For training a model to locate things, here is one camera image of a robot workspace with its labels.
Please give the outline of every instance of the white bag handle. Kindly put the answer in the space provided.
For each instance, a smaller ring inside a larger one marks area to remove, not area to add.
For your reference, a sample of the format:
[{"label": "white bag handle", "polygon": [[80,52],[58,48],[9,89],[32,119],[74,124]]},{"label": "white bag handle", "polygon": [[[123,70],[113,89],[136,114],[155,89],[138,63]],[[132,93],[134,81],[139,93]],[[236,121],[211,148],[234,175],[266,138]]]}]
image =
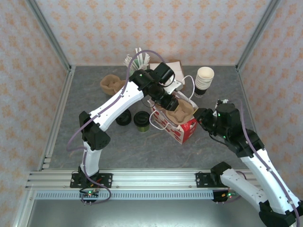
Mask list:
[{"label": "white bag handle", "polygon": [[164,128],[158,128],[156,125],[154,125],[154,124],[152,123],[152,115],[153,115],[155,112],[158,112],[158,113],[159,113],[158,110],[155,110],[154,112],[151,113],[151,115],[150,115],[150,124],[151,124],[153,127],[155,127],[156,129],[159,129],[159,130],[164,130],[164,129],[166,129],[167,126],[169,125],[168,122],[167,122],[167,125],[166,125]]},{"label": "white bag handle", "polygon": [[190,77],[192,82],[193,82],[193,92],[191,93],[191,96],[188,98],[188,100],[190,100],[193,97],[194,93],[195,93],[195,81],[194,81],[194,78],[190,75],[185,76],[182,80],[184,80],[187,77]]}]

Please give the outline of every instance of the patterned wallpaper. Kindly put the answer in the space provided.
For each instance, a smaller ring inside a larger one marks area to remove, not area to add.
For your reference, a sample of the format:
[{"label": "patterned wallpaper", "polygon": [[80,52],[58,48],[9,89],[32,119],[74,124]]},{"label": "patterned wallpaper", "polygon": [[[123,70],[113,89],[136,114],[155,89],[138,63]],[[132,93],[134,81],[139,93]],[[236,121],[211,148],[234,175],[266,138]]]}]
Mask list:
[{"label": "patterned wallpaper", "polygon": [[66,71],[24,0],[2,0],[0,24],[0,225],[10,227],[44,150]]},{"label": "patterned wallpaper", "polygon": [[303,4],[281,1],[241,72],[273,163],[303,199]]},{"label": "patterned wallpaper", "polygon": [[122,65],[135,47],[235,65],[270,0],[37,0],[70,64]]}]

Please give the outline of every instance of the stacked paper cups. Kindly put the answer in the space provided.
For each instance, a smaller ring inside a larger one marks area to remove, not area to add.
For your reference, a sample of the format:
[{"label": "stacked paper cups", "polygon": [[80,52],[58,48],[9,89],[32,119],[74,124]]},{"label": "stacked paper cups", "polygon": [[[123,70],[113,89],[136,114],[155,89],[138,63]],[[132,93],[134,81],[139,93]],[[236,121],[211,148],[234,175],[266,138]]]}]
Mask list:
[{"label": "stacked paper cups", "polygon": [[201,67],[198,70],[195,80],[195,96],[202,97],[211,85],[214,78],[214,71],[209,67]]}]

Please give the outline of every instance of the wallpaper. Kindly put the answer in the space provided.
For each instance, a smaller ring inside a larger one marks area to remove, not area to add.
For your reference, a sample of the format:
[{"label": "wallpaper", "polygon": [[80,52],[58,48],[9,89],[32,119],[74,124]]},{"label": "wallpaper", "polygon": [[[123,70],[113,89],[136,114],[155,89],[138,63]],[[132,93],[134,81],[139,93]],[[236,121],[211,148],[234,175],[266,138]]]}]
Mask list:
[{"label": "wallpaper", "polygon": [[66,70],[24,0],[0,2],[0,226],[10,227],[36,170]]},{"label": "wallpaper", "polygon": [[122,65],[141,47],[183,65],[235,65],[270,0],[37,2],[70,64]]},{"label": "wallpaper", "polygon": [[281,1],[241,72],[261,139],[303,199],[303,4]]}]

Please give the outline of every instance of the black lid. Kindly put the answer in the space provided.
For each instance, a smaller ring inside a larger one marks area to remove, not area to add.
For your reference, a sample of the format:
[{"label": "black lid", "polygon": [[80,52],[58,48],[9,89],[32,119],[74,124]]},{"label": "black lid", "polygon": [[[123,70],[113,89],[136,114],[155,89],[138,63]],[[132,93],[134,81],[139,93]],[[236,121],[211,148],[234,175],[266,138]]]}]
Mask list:
[{"label": "black lid", "polygon": [[120,114],[116,118],[116,122],[118,125],[126,126],[132,121],[132,115],[129,109],[125,110],[122,114]]},{"label": "black lid", "polygon": [[146,127],[150,124],[150,114],[145,111],[139,111],[134,115],[134,124],[137,127]]}]

